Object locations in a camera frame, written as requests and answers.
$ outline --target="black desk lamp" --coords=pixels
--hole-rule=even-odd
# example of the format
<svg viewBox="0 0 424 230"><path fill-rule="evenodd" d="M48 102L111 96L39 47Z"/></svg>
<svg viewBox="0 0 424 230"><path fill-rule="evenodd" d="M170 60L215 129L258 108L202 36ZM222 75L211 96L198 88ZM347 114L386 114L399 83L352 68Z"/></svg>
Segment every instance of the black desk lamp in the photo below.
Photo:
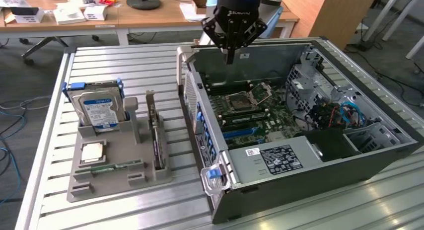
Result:
<svg viewBox="0 0 424 230"><path fill-rule="evenodd" d="M127 0L127 5L138 10L152 10L160 7L160 0Z"/></svg>

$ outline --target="white label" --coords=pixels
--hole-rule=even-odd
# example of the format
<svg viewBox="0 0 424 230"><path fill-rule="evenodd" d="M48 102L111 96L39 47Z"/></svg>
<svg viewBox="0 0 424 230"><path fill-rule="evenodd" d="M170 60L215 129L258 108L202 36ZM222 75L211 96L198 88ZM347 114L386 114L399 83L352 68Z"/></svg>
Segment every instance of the white label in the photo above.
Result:
<svg viewBox="0 0 424 230"><path fill-rule="evenodd" d="M112 105L110 98L84 101L88 118L96 128L107 129L116 126L118 117L115 111L111 110Z"/></svg>
<svg viewBox="0 0 424 230"><path fill-rule="evenodd" d="M96 28L114 28L115 25L96 25Z"/></svg>
<svg viewBox="0 0 424 230"><path fill-rule="evenodd" d="M232 122L242 122L242 121L248 121L248 120L251 120L251 118L246 117L246 118L235 119Z"/></svg>
<svg viewBox="0 0 424 230"><path fill-rule="evenodd" d="M252 115L252 119L260 118L260 117L264 117L264 116L266 116L266 113L255 114L255 115Z"/></svg>
<svg viewBox="0 0 424 230"><path fill-rule="evenodd" d="M247 156L260 154L259 148L252 148L246 150Z"/></svg>
<svg viewBox="0 0 424 230"><path fill-rule="evenodd" d="M240 54L240 59L248 59L251 54Z"/></svg>

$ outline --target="circuit board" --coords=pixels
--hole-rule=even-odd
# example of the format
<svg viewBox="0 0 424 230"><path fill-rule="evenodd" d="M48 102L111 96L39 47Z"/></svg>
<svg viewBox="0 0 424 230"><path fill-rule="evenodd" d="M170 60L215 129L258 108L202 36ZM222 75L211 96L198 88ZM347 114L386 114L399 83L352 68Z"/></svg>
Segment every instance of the circuit board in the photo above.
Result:
<svg viewBox="0 0 424 230"><path fill-rule="evenodd" d="M292 138L302 131L284 103L284 89L264 82L251 91L210 95L228 149Z"/></svg>

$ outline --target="desk leg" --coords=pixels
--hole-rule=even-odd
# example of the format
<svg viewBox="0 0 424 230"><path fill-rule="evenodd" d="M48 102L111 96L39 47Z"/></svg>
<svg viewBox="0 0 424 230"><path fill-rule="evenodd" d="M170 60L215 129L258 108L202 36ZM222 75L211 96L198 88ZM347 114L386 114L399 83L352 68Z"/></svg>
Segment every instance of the desk leg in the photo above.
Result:
<svg viewBox="0 0 424 230"><path fill-rule="evenodd" d="M280 38L290 38L295 27L295 22L284 22Z"/></svg>
<svg viewBox="0 0 424 230"><path fill-rule="evenodd" d="M410 53L407 54L406 58L410 60L412 59L414 55L416 55L419 49L424 46L424 36L422 38L422 40L418 42L418 44L414 46L414 48L411 49Z"/></svg>
<svg viewBox="0 0 424 230"><path fill-rule="evenodd" d="M376 31L376 29L379 28L379 25L382 24L382 21L383 21L383 18L387 16L387 14L390 13L390 10L395 4L398 0L390 0L390 2L387 3L387 5L384 6L384 9L383 11L380 12L379 14L379 17L378 19L375 20L375 22L372 23L372 26L370 28L370 30L367 31L366 33L366 36L364 36L364 41L370 40L374 32Z"/></svg>
<svg viewBox="0 0 424 230"><path fill-rule="evenodd" d="M127 37L128 29L116 30L116 34L118 34L119 45L130 45L128 37Z"/></svg>
<svg viewBox="0 0 424 230"><path fill-rule="evenodd" d="M398 17L394 25L391 26L391 29L388 30L388 32L386 33L386 35L383 36L383 40L387 41L391 37L391 35L394 34L395 30L398 29L400 23L403 22L403 20L406 19L411 9L414 8L414 6L416 5L416 3L419 2L419 0L411 0L410 4L407 5L403 13L400 14L400 16Z"/></svg>

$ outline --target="aluminum slat surface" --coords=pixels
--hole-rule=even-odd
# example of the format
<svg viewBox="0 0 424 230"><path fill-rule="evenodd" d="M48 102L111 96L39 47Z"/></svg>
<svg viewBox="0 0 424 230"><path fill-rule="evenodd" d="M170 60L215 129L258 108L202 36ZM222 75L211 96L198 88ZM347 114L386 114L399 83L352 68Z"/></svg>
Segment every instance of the aluminum slat surface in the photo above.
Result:
<svg viewBox="0 0 424 230"><path fill-rule="evenodd" d="M147 115L146 91L158 92L155 101L166 119L172 182L76 203L67 201L78 116L71 103L60 97L34 209L20 216L31 224L19 223L26 226L19 229L412 230L424 227L423 150L392 163L364 182L212 225L176 92L176 47L179 44L79 48L66 70L68 83L122 78L126 95L139 99L138 116ZM374 82L363 74L355 75ZM368 85L382 98L388 97L379 87ZM394 109L415 123L400 106Z"/></svg>

